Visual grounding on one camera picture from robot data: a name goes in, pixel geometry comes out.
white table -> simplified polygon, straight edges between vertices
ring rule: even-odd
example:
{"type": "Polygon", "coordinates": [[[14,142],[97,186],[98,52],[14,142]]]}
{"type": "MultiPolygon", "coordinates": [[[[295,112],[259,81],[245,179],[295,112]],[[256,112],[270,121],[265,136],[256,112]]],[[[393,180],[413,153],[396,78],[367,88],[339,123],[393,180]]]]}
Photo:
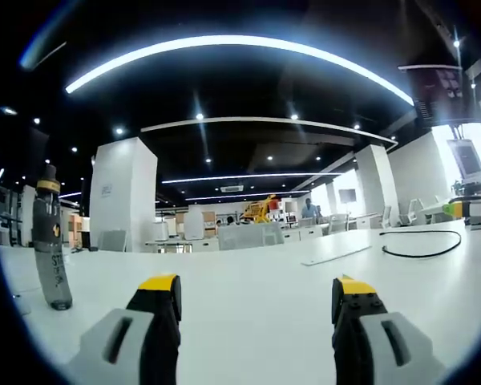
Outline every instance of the white table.
{"type": "Polygon", "coordinates": [[[32,249],[1,247],[0,253],[9,282],[31,306],[26,323],[57,363],[77,352],[80,335],[109,310],[125,307],[142,281],[177,273],[183,302],[178,384],[334,383],[331,286],[342,274],[374,286],[389,311],[400,311],[432,339],[436,357],[448,367],[464,359],[480,336],[481,231],[465,231],[460,221],[423,227],[456,228],[463,243],[440,257],[412,260],[384,254],[381,246],[434,252],[455,237],[380,237],[381,230],[354,230],[256,249],[157,258],[72,254],[67,273],[74,306],[61,312],[44,301],[32,249]],[[312,267],[300,263],[365,242],[373,247],[312,267]]]}

white wall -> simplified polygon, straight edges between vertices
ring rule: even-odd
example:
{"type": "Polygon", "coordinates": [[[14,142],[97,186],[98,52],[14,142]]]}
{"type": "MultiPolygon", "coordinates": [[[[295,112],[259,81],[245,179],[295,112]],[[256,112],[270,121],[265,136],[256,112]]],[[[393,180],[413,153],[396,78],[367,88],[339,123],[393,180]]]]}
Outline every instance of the white wall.
{"type": "Polygon", "coordinates": [[[22,193],[22,243],[28,246],[32,242],[32,213],[34,209],[35,188],[24,186],[22,193]]]}
{"type": "Polygon", "coordinates": [[[412,199],[425,206],[451,196],[445,169],[431,132],[389,154],[401,213],[407,213],[412,199]]]}
{"type": "Polygon", "coordinates": [[[139,138],[98,147],[89,202],[93,246],[103,231],[122,229],[127,251],[143,251],[155,218],[156,162],[139,138]]]}

curved led light strip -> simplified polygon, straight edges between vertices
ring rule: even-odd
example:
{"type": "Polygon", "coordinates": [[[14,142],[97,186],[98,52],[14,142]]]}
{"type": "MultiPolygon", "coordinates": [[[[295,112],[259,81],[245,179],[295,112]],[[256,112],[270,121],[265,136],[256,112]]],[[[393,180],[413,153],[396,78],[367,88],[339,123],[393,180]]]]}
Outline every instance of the curved led light strip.
{"type": "Polygon", "coordinates": [[[190,178],[190,179],[175,179],[164,180],[162,184],[185,183],[185,182],[199,182],[202,180],[223,180],[223,179],[244,179],[244,178],[265,178],[271,176],[338,176],[342,175],[340,172],[282,172],[277,174],[252,174],[252,175],[230,175],[230,176],[207,176],[204,178],[190,178]]]}
{"type": "Polygon", "coordinates": [[[309,193],[310,190],[298,191],[280,191],[280,192],[258,192],[256,194],[240,194],[240,195],[221,195],[220,197],[201,197],[201,198],[186,198],[186,201],[205,201],[210,199],[225,199],[225,198],[243,198],[243,197],[258,197],[260,195],[292,195],[299,193],[309,193]]]}
{"type": "Polygon", "coordinates": [[[146,56],[160,54],[162,52],[179,50],[182,48],[190,47],[203,47],[203,46],[221,46],[221,45],[241,45],[241,46],[257,46],[257,47],[268,47],[277,48],[279,50],[292,51],[298,54],[313,56],[314,58],[322,59],[327,62],[337,64],[338,66],[344,67],[348,70],[358,73],[361,76],[365,76],[367,79],[379,84],[380,86],[386,88],[387,90],[393,92],[399,98],[403,99],[405,102],[413,106],[413,101],[411,97],[405,92],[401,91],[392,83],[384,80],[381,76],[367,70],[366,68],[359,66],[356,63],[350,62],[340,56],[330,54],[329,52],[318,50],[317,48],[312,48],[304,44],[287,42],[285,40],[280,40],[277,38],[263,38],[261,36],[244,36],[236,34],[220,34],[213,36],[198,36],[194,38],[179,38],[177,40],[172,40],[170,42],[158,43],[149,47],[141,48],[139,50],[130,52],[128,54],[122,55],[116,59],[113,59],[94,70],[87,72],[81,78],[75,80],[72,84],[66,87],[66,92],[68,94],[79,89],[86,83],[89,83],[93,79],[100,75],[103,75],[114,68],[123,66],[126,63],[133,62],[134,60],[145,58],[146,56]]]}

white box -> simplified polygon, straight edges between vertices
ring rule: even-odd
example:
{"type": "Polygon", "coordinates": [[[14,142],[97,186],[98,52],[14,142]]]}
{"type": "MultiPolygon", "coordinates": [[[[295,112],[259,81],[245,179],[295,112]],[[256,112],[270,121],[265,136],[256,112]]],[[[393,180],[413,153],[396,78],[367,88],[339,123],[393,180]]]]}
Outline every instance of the white box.
{"type": "Polygon", "coordinates": [[[192,210],[184,214],[184,236],[189,241],[205,237],[203,213],[201,211],[192,210]]]}

monitor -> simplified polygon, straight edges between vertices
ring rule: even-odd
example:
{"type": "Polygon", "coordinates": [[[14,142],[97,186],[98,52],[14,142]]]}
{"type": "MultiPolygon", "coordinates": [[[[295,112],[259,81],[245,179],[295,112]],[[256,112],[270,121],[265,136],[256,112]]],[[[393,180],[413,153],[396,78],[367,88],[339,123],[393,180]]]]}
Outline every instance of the monitor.
{"type": "Polygon", "coordinates": [[[472,140],[448,140],[449,148],[455,157],[463,183],[481,181],[481,160],[475,151],[472,140]]]}

